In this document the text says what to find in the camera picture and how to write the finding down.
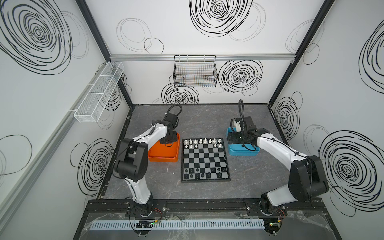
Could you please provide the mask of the blue plastic tray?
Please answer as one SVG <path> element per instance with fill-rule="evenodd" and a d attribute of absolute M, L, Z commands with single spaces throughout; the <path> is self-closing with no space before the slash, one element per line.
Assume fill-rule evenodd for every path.
<path fill-rule="evenodd" d="M 240 133 L 233 132 L 227 128 L 227 142 L 229 145 L 229 154 L 231 156 L 256 156 L 260 148 L 244 141 Z"/>

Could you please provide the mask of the aluminium wall rail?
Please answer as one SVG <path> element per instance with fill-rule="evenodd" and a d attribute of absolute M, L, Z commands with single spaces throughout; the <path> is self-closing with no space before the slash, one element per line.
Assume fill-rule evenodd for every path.
<path fill-rule="evenodd" d="M 161 54 L 161 55 L 111 55 L 112 61 L 138 62 L 138 61 L 294 61 L 295 54 Z"/>

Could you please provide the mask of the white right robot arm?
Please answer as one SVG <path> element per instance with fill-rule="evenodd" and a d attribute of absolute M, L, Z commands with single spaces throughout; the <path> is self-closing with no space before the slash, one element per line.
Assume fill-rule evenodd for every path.
<path fill-rule="evenodd" d="M 231 132 L 228 144 L 250 144 L 254 150 L 261 149 L 280 161 L 290 172 L 288 183 L 262 194 L 259 203 L 261 212 L 270 216 L 277 208 L 293 202 L 311 202 L 329 190 L 325 169 L 317 156 L 300 153 L 278 140 L 270 131 L 254 125 L 251 117 L 230 120 Z"/>

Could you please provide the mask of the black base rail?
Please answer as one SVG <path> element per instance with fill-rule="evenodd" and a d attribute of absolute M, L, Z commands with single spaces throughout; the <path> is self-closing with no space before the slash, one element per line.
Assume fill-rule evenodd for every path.
<path fill-rule="evenodd" d="M 91 214 L 122 214 L 123 217 L 162 217 L 178 213 L 216 213 L 230 212 L 242 213 L 247 217 L 274 218 L 287 217 L 288 213 L 302 211 L 304 216 L 314 214 L 328 216 L 329 213 L 319 198 L 313 199 L 310 203 L 294 202 L 284 204 L 280 207 L 273 207 L 272 214 L 267 214 L 261 208 L 262 199 L 174 199 L 149 200 L 147 204 L 141 205 L 138 202 L 127 199 L 106 199 L 90 200 L 82 214 L 85 220 Z"/>

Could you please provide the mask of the black vertical frame post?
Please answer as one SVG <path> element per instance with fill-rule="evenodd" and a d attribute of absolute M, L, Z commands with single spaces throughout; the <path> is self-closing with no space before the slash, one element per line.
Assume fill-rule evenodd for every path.
<path fill-rule="evenodd" d="M 91 13 L 86 1 L 85 0 L 76 0 L 76 3 L 77 3 L 77 5 L 78 5 L 85 21 L 86 21 L 91 33 L 95 39 L 95 41 L 97 43 L 97 46 L 98 46 L 100 52 L 103 55 L 103 58 L 105 59 L 106 62 L 110 62 L 111 61 L 111 54 L 108 50 L 108 47 L 107 47 L 100 31 L 99 31 L 99 28 L 98 28 L 98 26 L 97 26 L 97 24 L 96 24 L 96 22 L 92 16 L 92 13 Z M 119 81 L 118 86 L 119 86 L 120 91 L 123 94 L 123 97 L 124 97 L 126 103 L 128 104 L 128 107 L 131 110 L 134 110 L 135 105 L 133 104 L 125 85 L 121 81 Z"/>

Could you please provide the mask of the white mesh shelf basket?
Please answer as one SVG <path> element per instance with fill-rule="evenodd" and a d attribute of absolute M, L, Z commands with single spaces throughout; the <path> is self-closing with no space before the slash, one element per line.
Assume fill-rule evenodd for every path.
<path fill-rule="evenodd" d="M 101 65 L 95 75 L 96 80 L 91 84 L 91 88 L 74 113 L 78 122 L 96 123 L 99 121 L 124 69 L 121 62 L 107 62 Z"/>

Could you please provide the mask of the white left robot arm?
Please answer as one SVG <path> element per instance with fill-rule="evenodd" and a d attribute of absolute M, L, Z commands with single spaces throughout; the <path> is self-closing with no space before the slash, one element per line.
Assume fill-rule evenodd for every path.
<path fill-rule="evenodd" d="M 127 146 L 118 157 L 114 170 L 129 186 L 134 207 L 147 216 L 153 209 L 153 195 L 148 188 L 145 174 L 148 169 L 149 150 L 157 143 L 163 145 L 177 141 L 178 116 L 167 113 L 162 120 L 153 121 L 151 127 L 132 139 L 124 139 Z"/>

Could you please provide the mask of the black and white chessboard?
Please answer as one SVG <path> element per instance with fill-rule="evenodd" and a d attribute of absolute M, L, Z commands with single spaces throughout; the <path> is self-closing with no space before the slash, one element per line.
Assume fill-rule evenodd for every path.
<path fill-rule="evenodd" d="M 183 139 L 182 182 L 228 182 L 231 180 L 222 138 Z"/>

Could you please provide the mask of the black right frame post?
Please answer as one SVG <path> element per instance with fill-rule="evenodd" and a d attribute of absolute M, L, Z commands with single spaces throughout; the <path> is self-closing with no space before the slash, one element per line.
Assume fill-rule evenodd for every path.
<path fill-rule="evenodd" d="M 294 72 L 295 68 L 299 64 L 299 61 L 301 57 L 304 55 L 307 47 L 310 45 L 311 40 L 314 38 L 315 34 L 318 32 L 318 29 L 320 28 L 321 24 L 323 23 L 324 19 L 326 18 L 327 14 L 329 13 L 331 7 L 335 3 L 335 0 L 325 0 L 318 11 L 316 17 L 313 20 L 313 23 L 309 27 L 309 30 L 307 31 L 303 41 L 301 42 L 297 52 L 295 60 L 289 64 L 287 70 L 285 71 L 282 79 L 280 80 L 277 88 L 275 89 L 271 99 L 268 102 L 268 105 L 271 107 L 277 100 L 278 96 L 284 89 L 285 85 L 287 84 L 289 78 L 291 77 L 292 73 Z"/>

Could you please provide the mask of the orange plastic tray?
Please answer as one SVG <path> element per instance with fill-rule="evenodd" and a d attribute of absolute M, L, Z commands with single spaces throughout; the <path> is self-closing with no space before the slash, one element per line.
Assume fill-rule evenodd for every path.
<path fill-rule="evenodd" d="M 179 159 L 180 134 L 172 144 L 163 145 L 159 141 L 149 150 L 150 162 L 176 163 Z"/>

